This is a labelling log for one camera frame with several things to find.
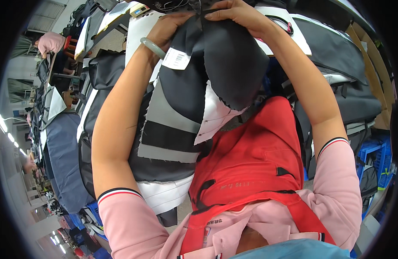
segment pink shirt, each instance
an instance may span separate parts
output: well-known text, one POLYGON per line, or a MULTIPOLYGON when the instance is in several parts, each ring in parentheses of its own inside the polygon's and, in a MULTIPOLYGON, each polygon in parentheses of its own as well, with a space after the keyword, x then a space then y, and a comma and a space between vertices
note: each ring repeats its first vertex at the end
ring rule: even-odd
POLYGON ((47 32, 39 39, 38 49, 41 54, 53 51, 58 53, 64 48, 65 37, 55 32, 47 32))
MULTIPOLYGON (((353 151, 346 140, 327 143, 321 150, 314 191, 297 193, 326 227, 336 245, 351 250, 360 233, 362 199, 353 151)), ((174 259, 180 253, 190 214, 169 235, 153 210, 134 191, 115 189, 99 197, 99 213, 114 259, 174 259)), ((225 211, 209 221, 203 249, 185 258, 223 258, 235 255, 245 226, 258 231, 272 245, 298 238, 318 237, 299 233, 288 209, 277 201, 248 204, 242 211, 225 211)))

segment gray fabric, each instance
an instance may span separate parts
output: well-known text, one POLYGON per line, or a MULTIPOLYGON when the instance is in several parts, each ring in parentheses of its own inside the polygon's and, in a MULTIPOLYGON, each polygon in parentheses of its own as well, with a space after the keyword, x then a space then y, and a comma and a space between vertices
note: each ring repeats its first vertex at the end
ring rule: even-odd
POLYGON ((167 102, 163 93, 160 78, 151 97, 150 105, 147 110, 146 120, 157 122, 172 128, 197 134, 200 123, 194 122, 175 111, 167 102))
POLYGON ((177 150, 170 150, 165 148, 158 148, 141 144, 138 146, 137 155, 141 158, 154 158, 165 161, 175 161, 181 163, 196 163, 200 153, 183 152, 177 150))
POLYGON ((311 61, 367 85, 365 65, 360 49, 349 39, 318 24, 294 18, 310 46, 311 61))
POLYGON ((78 213, 94 201, 82 183, 78 166, 76 129, 80 122, 77 114, 58 114, 46 127, 49 156, 59 189, 59 203, 68 213, 78 213))

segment label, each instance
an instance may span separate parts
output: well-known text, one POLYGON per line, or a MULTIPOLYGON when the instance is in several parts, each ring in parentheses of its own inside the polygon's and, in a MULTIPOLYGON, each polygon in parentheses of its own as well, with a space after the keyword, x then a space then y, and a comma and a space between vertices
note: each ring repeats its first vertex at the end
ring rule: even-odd
POLYGON ((177 49, 170 48, 162 65, 171 69, 185 70, 189 64, 190 56, 177 49))

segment striped cuff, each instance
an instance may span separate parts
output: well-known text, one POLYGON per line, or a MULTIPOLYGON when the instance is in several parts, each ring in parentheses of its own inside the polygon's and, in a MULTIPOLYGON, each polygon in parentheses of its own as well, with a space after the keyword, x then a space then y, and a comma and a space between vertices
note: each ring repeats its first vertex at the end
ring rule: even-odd
POLYGON ((136 195, 140 198, 143 199, 143 197, 141 196, 141 194, 139 194, 137 191, 134 191, 133 189, 129 189, 129 188, 113 188, 110 189, 108 191, 103 192, 97 199, 97 203, 98 206, 99 204, 107 197, 115 195, 115 194, 131 194, 131 195, 136 195))
POLYGON ((324 146, 323 148, 321 148, 320 153, 318 153, 318 158, 317 158, 317 162, 318 159, 320 159, 321 154, 324 152, 324 150, 329 147, 331 144, 335 143, 335 142, 346 142, 348 145, 350 145, 350 143, 347 141, 347 139, 343 138, 343 137, 335 137, 331 140, 329 140, 324 146))

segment ceiling light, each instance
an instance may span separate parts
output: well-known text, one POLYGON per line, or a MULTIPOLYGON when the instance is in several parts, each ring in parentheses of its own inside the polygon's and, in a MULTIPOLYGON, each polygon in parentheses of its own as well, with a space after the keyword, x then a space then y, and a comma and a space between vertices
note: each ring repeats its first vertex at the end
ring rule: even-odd
POLYGON ((52 237, 50 237, 50 238, 51 238, 53 244, 54 244, 54 245, 57 245, 57 242, 55 241, 55 239, 53 239, 52 237))
POLYGON ((61 248, 61 250, 62 250, 62 252, 63 252, 64 254, 67 253, 67 252, 65 251, 65 249, 62 247, 62 245, 59 245, 59 247, 61 248))
POLYGON ((5 124, 5 122, 3 121, 3 118, 2 118, 1 115, 0 115, 0 127, 2 128, 2 130, 3 130, 4 132, 8 132, 8 127, 6 127, 6 124, 5 124))
POLYGON ((8 138, 11 142, 15 142, 15 138, 12 137, 12 134, 8 133, 8 138))

